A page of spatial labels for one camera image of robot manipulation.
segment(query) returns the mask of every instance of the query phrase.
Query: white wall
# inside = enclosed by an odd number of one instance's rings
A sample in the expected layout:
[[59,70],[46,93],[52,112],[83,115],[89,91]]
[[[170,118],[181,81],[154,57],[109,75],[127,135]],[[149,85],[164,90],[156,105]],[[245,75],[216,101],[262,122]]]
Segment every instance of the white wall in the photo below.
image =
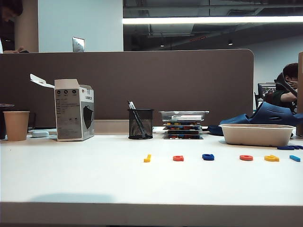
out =
[[72,52],[72,37],[86,52],[123,51],[122,0],[38,0],[39,52]]
[[258,83],[273,83],[285,65],[298,62],[298,54],[303,51],[303,35],[240,48],[254,53],[254,90],[257,94]]

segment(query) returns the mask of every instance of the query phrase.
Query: dark green shirt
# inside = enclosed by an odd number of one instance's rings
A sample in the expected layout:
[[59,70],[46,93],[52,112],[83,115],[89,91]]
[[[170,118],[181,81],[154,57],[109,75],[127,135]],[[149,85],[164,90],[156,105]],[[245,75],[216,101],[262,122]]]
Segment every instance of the dark green shirt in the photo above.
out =
[[281,90],[276,90],[273,94],[273,105],[281,106],[281,107],[286,107],[289,108],[292,113],[297,112],[297,101],[295,102],[281,102],[281,95],[287,94],[289,91],[281,91]]

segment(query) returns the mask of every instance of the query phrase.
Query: gray cubicle partition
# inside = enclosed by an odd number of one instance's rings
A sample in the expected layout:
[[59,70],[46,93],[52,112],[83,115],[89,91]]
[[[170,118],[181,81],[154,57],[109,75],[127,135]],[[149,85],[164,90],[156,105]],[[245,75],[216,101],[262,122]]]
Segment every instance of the gray cubicle partition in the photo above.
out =
[[253,54],[249,50],[0,54],[0,103],[36,113],[36,126],[55,126],[53,90],[33,73],[78,79],[95,92],[95,119],[128,119],[127,100],[158,111],[210,111],[203,125],[252,113]]

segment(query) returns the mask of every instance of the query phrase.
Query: ceiling light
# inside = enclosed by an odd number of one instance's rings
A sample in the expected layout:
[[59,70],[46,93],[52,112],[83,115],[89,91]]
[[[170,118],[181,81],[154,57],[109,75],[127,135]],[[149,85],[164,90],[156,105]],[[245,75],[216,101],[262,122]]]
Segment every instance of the ceiling light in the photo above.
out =
[[228,23],[276,23],[303,22],[303,16],[286,17],[149,17],[123,18],[125,25],[143,24],[228,24]]

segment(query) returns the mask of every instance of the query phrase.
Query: computer monitor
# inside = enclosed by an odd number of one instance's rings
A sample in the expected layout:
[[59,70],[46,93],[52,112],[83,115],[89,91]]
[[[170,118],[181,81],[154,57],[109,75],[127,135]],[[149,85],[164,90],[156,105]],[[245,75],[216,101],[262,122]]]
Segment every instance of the computer monitor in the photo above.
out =
[[264,99],[266,94],[274,93],[275,90],[276,90],[276,84],[275,83],[259,83],[258,84],[259,98]]

